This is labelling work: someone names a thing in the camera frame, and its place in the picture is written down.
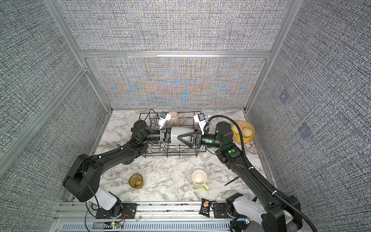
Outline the pink ceramic mug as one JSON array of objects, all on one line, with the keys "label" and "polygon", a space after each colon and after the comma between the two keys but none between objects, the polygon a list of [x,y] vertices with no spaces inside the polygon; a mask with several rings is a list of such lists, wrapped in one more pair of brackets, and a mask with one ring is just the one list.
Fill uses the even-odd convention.
[{"label": "pink ceramic mug", "polygon": [[180,127],[184,123],[185,116],[183,114],[180,114],[175,111],[169,112],[169,114],[171,118],[167,123],[168,128]]}]

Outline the black wire dish rack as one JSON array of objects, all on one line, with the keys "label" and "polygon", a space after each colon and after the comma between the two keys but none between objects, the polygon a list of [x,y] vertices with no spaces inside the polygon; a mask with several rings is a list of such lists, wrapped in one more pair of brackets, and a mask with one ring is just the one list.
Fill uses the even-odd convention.
[{"label": "black wire dish rack", "polygon": [[143,154],[144,157],[182,157],[182,156],[199,156],[206,152],[205,146],[189,148],[185,145],[181,145],[177,140],[177,137],[182,134],[194,134],[201,133],[201,130],[197,123],[194,122],[194,115],[198,115],[200,111],[183,111],[178,112],[185,116],[185,121],[180,127],[168,128],[165,123],[163,129],[171,130],[171,143],[160,142],[160,128],[158,124],[159,116],[153,110],[150,110],[147,114],[141,113],[144,118],[139,118],[133,125],[138,127],[137,131],[140,134],[137,136],[138,143],[145,142],[148,145],[147,151]]}]

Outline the light green ceramic mug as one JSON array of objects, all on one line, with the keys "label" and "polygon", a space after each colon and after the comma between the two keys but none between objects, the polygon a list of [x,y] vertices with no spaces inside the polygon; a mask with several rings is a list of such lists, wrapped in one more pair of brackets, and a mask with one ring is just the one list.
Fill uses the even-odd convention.
[{"label": "light green ceramic mug", "polygon": [[210,188],[206,184],[208,180],[207,174],[203,170],[195,170],[192,173],[191,180],[192,180],[192,185],[196,189],[203,189],[205,191],[210,190]]}]

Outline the amber glass cup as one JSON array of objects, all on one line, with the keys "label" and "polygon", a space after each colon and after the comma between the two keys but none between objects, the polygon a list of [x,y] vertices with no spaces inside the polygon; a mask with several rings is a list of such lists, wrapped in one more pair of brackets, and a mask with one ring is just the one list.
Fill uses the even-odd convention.
[{"label": "amber glass cup", "polygon": [[144,185],[143,176],[140,174],[134,174],[129,178],[128,183],[134,189],[141,189]]}]

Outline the clear glass cup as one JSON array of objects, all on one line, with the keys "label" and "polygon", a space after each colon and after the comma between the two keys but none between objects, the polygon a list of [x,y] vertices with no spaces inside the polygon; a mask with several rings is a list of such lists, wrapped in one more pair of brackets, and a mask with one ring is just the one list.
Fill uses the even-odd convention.
[{"label": "clear glass cup", "polygon": [[208,162],[210,156],[211,156],[211,155],[208,154],[208,153],[200,154],[200,160],[201,160],[202,162]]}]

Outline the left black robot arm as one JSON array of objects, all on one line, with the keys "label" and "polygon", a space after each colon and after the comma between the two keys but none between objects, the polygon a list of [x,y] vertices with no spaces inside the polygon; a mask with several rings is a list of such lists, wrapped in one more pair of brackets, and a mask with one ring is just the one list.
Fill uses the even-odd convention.
[{"label": "left black robot arm", "polygon": [[100,176],[121,163],[132,163],[147,152],[149,142],[167,142],[171,137],[171,129],[152,129],[143,120],[134,123],[131,133],[130,140],[113,150],[79,155],[63,180],[63,187],[78,201],[98,206],[95,218],[118,218],[122,214],[121,200],[100,187]]}]

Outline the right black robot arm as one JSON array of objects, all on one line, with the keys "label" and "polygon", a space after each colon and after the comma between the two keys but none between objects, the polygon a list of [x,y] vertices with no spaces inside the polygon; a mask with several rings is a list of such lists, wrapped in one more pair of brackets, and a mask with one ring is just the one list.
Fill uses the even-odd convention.
[{"label": "right black robot arm", "polygon": [[214,134],[190,132],[172,133],[173,144],[190,148],[216,148],[216,156],[253,191],[259,204],[236,193],[227,199],[230,214],[247,216],[266,232],[297,232],[303,226],[300,203],[294,196],[285,196],[272,185],[248,160],[244,148],[233,142],[233,130],[226,122],[216,125]]}]

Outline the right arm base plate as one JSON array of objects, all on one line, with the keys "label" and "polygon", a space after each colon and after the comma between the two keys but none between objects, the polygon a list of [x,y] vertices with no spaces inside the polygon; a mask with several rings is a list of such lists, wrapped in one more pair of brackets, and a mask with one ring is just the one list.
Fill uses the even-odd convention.
[{"label": "right arm base plate", "polygon": [[213,203],[212,206],[214,218],[218,219],[232,218],[232,216],[228,213],[226,203]]}]

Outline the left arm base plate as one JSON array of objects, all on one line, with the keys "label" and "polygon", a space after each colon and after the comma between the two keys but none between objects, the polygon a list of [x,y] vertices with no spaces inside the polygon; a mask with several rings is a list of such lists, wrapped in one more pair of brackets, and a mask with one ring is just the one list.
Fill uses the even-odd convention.
[{"label": "left arm base plate", "polygon": [[100,208],[95,215],[96,219],[134,219],[138,204],[121,203],[115,204],[112,209],[105,210]]}]

